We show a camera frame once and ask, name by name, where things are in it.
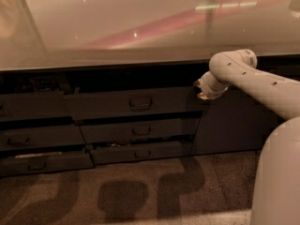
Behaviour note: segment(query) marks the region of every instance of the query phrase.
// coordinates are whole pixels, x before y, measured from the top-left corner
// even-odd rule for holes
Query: glossy surface
[[[300,53],[300,0],[0,0],[0,68]]]

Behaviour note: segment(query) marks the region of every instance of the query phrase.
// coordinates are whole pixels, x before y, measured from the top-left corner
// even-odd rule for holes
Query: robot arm
[[[251,225],[300,224],[300,82],[257,70],[250,50],[221,52],[195,85],[203,99],[220,97],[235,85],[289,120],[267,139],[256,175]]]
[[[202,89],[198,97],[218,98],[232,84],[286,120],[300,116],[300,82],[260,71],[256,66],[257,58],[251,50],[214,55],[210,71],[194,83]]]

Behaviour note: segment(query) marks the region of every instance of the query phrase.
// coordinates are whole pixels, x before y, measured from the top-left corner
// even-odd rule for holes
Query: drawer handle
[[[151,152],[150,152],[150,151],[148,151],[148,153],[145,154],[145,155],[139,155],[139,154],[137,154],[137,152],[134,152],[134,157],[135,157],[135,158],[149,158],[150,155],[151,155]]]
[[[147,130],[136,130],[135,128],[132,129],[132,134],[135,136],[142,136],[142,135],[148,135],[151,132],[151,128],[149,127]]]
[[[13,141],[13,139],[8,139],[7,140],[7,145],[11,146],[29,146],[30,145],[30,139],[27,137],[25,141],[19,142],[19,141]]]
[[[5,108],[3,104],[0,105],[0,116],[5,116]]]
[[[46,169],[46,163],[41,164],[41,165],[29,165],[28,166],[28,171],[41,171]]]
[[[134,103],[131,100],[129,101],[130,109],[132,110],[144,110],[144,109],[150,109],[152,105],[152,99],[149,98],[149,101],[144,103]]]

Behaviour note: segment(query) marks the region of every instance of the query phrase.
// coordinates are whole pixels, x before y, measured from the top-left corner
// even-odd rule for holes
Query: dark gray drawer
[[[121,147],[98,147],[91,151],[95,164],[188,156],[189,142],[156,142]]]
[[[61,155],[39,157],[9,157],[0,159],[0,176],[47,173],[65,170],[89,169],[94,164],[84,151],[64,152]]]
[[[180,113],[201,110],[193,87],[176,87],[65,96],[74,120]]]
[[[78,127],[34,127],[0,131],[0,151],[84,144]]]
[[[0,121],[68,116],[63,92],[0,95]]]
[[[199,119],[168,119],[135,123],[81,126],[87,143],[160,138],[195,134]]]

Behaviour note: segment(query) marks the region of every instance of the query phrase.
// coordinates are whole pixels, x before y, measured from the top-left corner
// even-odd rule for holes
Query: cabinet
[[[207,70],[194,62],[1,74],[0,176],[260,149],[278,117],[234,88],[198,99],[192,84]]]

